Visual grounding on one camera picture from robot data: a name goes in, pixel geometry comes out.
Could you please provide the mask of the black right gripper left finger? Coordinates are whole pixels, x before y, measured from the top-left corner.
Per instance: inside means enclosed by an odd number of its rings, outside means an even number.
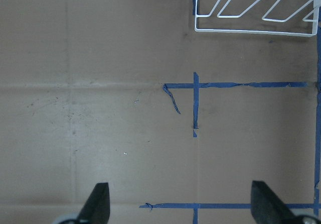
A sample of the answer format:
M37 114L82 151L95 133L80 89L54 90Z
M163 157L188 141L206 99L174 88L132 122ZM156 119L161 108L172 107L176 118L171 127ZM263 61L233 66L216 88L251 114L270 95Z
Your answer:
M108 182L97 183L81 211L76 223L106 224L110 219L110 195Z

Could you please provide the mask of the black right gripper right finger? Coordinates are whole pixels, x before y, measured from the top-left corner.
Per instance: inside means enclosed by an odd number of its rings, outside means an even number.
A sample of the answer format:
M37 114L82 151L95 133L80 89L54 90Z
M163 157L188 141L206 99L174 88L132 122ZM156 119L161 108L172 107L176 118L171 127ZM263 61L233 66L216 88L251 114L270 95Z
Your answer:
M264 181L251 184L251 215L256 223L311 223L308 215L295 215Z

